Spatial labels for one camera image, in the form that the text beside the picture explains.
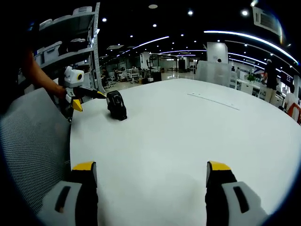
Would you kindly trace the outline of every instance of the gray mesh fabric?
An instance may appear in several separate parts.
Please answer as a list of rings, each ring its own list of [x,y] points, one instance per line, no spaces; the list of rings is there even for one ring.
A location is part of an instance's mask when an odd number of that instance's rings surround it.
[[[0,117],[0,145],[10,175],[34,213],[70,170],[69,141],[70,124],[44,89],[15,100]]]

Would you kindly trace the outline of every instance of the orange chair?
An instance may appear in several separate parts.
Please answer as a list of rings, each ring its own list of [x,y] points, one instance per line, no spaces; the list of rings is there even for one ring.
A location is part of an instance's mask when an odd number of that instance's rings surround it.
[[[296,103],[293,103],[292,106],[290,106],[290,108],[287,111],[287,114],[292,117],[294,108],[297,108],[297,110],[299,111],[297,123],[301,124],[301,108]]]

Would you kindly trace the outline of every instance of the black tape measure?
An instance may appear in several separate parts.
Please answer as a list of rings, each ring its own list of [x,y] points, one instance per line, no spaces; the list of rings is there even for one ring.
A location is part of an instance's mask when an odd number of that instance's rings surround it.
[[[127,109],[124,106],[124,102],[121,94],[115,90],[107,94],[108,110],[111,112],[111,116],[114,119],[120,121],[127,119]]]

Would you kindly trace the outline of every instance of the shelving unit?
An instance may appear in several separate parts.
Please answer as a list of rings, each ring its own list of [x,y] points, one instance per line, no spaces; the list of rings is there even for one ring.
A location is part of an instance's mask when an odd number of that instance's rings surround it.
[[[77,52],[63,54],[56,59],[43,63],[40,67],[45,73],[51,74],[52,72],[56,72],[66,66],[83,60],[88,60],[91,87],[105,93],[101,83],[97,47],[99,6],[100,3],[98,2],[96,3],[94,12],[77,13],[72,16],[55,20],[52,23],[41,27],[37,49],[50,46],[58,41],[70,41],[77,38],[79,35],[82,36],[87,34],[89,47]],[[28,80],[22,80],[22,82],[20,82],[21,80],[22,79],[19,80],[20,87],[26,88],[30,85]]]
[[[88,33],[94,21],[95,12],[77,13],[70,17],[58,19],[40,28],[38,48],[50,46],[63,39],[72,39]]]
[[[86,60],[89,58],[89,55],[93,51],[93,48],[85,48],[85,49],[80,49],[77,52],[70,52],[66,53],[64,55],[59,56],[58,58],[48,61],[44,64],[42,64],[40,67],[43,69],[45,72],[51,70],[51,69],[56,69],[61,66],[65,65],[70,65],[82,60]]]

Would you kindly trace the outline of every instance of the white tabletop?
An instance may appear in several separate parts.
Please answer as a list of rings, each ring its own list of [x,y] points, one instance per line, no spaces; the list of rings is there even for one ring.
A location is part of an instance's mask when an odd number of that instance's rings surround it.
[[[108,225],[206,225],[208,160],[229,165],[268,214],[285,198],[301,127],[276,107],[187,79],[120,93],[128,119],[110,118],[106,100],[95,99],[74,112],[71,127],[71,166],[97,162],[98,209]]]

